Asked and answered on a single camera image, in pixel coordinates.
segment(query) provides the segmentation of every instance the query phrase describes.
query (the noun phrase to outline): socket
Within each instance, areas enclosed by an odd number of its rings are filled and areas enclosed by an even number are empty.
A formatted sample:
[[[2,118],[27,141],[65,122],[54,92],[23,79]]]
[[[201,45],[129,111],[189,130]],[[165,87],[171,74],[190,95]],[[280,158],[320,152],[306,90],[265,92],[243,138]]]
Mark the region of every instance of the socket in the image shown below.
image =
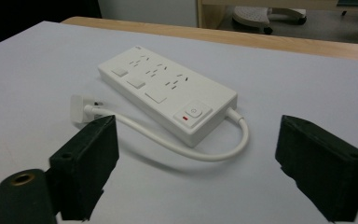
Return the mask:
[[[189,147],[236,109],[238,94],[140,46],[101,63],[104,82]]]

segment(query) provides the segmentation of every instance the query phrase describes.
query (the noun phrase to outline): white cable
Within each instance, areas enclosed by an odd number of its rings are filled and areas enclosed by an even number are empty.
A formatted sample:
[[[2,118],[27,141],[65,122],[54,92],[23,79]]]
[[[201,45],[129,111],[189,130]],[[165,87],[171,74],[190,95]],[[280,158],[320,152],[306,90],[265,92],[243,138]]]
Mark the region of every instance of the white cable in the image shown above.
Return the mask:
[[[229,158],[235,157],[236,155],[240,154],[243,151],[243,149],[247,145],[248,139],[249,139],[249,130],[248,130],[248,125],[245,122],[245,119],[243,118],[243,116],[238,114],[232,108],[229,108],[227,110],[227,116],[230,119],[237,122],[241,126],[242,139],[241,139],[240,143],[234,149],[230,150],[229,152],[222,153],[222,154],[204,154],[204,153],[199,153],[197,151],[194,151],[194,149],[192,149],[190,147],[178,146],[172,142],[169,142],[169,141],[161,138],[157,134],[153,133],[152,131],[146,129],[141,124],[137,123],[136,121],[129,119],[129,118],[127,118],[123,115],[120,115],[118,113],[115,113],[113,111],[107,110],[107,109],[94,107],[92,105],[86,105],[84,107],[84,112],[86,114],[89,114],[92,116],[94,116],[94,115],[101,115],[101,116],[115,115],[116,120],[133,128],[133,130],[137,131],[138,133],[143,134],[144,136],[146,136],[149,139],[153,140],[154,142],[162,145],[163,147],[166,147],[167,149],[169,149],[172,152],[175,152],[179,155],[188,157],[188,158],[196,160],[196,161],[224,161]]]

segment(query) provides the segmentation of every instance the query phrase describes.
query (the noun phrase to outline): wooden edge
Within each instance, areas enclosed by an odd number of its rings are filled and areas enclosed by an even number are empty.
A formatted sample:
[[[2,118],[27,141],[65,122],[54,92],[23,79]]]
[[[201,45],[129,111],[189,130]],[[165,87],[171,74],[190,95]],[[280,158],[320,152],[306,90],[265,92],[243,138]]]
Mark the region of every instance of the wooden edge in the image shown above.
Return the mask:
[[[327,57],[358,60],[358,44],[300,39],[273,35],[255,35],[194,27],[161,25],[133,21],[112,21],[84,17],[69,18],[62,23],[109,30],[176,36],[251,48],[275,49]]]

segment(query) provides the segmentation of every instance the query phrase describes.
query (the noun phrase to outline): power cord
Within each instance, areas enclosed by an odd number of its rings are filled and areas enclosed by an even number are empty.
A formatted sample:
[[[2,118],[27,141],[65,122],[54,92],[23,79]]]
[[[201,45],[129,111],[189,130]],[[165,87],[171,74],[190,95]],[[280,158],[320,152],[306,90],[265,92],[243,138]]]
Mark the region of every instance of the power cord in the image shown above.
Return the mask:
[[[244,150],[249,139],[249,129],[244,117],[239,113],[237,113],[232,108],[229,108],[227,110],[226,116],[240,125],[242,129],[242,139],[240,143],[232,150],[226,153],[204,154],[194,151],[194,149],[190,147],[178,146],[170,141],[167,141],[162,137],[158,136],[157,134],[153,133],[151,130],[148,130],[146,127],[137,123],[136,121],[125,117],[124,115],[118,114],[108,109],[100,108],[100,106],[96,104],[91,97],[85,97],[80,95],[73,95],[71,97],[72,122],[76,122],[76,123],[90,122],[94,120],[95,116],[111,116],[111,115],[115,115],[116,120],[133,128],[133,130],[143,134],[144,136],[153,140],[157,144],[166,147],[168,150],[196,161],[224,161],[233,158]]]

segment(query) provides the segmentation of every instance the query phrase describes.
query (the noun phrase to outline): white tabletop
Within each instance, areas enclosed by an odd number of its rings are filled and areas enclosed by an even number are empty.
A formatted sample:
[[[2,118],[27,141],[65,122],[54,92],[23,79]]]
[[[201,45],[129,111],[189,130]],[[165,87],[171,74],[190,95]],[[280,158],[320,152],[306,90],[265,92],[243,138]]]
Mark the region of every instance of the white tabletop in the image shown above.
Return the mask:
[[[100,79],[99,63],[136,45],[237,91],[250,144],[231,161],[192,161],[118,123],[120,159],[90,223],[327,223],[275,161],[280,121],[307,119],[358,147],[358,62],[183,38],[42,22],[0,43],[0,182],[46,171],[83,127],[69,119],[72,94],[179,143]],[[240,138],[224,121],[196,150],[230,150]]]

